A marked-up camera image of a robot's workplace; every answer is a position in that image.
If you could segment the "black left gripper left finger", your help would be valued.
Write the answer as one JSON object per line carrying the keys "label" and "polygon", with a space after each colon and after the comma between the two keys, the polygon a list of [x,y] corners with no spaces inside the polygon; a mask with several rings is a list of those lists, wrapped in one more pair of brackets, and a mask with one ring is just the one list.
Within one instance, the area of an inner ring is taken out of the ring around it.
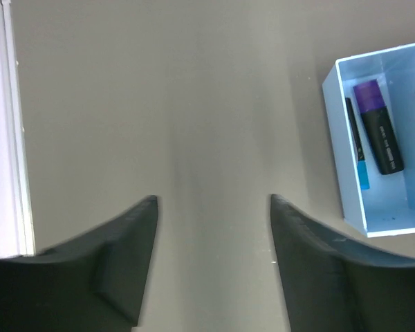
{"label": "black left gripper left finger", "polygon": [[37,255],[0,259],[0,331],[137,327],[157,226],[151,195]]}

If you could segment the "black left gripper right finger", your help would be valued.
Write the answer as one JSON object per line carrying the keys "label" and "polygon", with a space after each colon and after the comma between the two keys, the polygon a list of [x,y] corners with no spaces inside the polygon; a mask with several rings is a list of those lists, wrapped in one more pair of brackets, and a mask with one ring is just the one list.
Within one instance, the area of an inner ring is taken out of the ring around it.
{"label": "black left gripper right finger", "polygon": [[415,258],[368,246],[270,195],[292,331],[415,331]]}

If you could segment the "blue drawer bin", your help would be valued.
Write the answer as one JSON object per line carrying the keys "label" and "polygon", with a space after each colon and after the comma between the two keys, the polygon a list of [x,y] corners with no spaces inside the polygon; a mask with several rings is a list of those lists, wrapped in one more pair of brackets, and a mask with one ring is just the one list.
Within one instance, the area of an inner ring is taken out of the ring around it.
{"label": "blue drawer bin", "polygon": [[338,59],[322,88],[345,221],[415,233],[415,43]]}

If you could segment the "black highlighter blue cap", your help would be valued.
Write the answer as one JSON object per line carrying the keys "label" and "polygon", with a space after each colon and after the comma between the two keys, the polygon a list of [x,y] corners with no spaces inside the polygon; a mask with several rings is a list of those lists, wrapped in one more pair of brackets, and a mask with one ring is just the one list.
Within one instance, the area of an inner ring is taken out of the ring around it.
{"label": "black highlighter blue cap", "polygon": [[358,126],[357,126],[356,117],[353,111],[351,99],[345,98],[345,103],[347,106],[347,114],[348,114],[348,119],[351,125],[351,133],[352,133],[353,143],[355,147],[356,166],[357,166],[357,171],[358,171],[360,189],[368,190],[370,188],[370,184],[369,184],[369,177],[367,173],[365,154],[362,148],[360,134],[358,131]]}

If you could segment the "black highlighter purple cap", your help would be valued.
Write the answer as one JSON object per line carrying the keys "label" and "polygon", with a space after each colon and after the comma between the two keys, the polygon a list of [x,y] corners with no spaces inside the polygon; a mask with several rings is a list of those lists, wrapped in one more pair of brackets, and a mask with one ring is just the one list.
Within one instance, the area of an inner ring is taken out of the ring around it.
{"label": "black highlighter purple cap", "polygon": [[378,81],[357,84],[353,91],[379,172],[390,175],[403,171],[403,158]]}

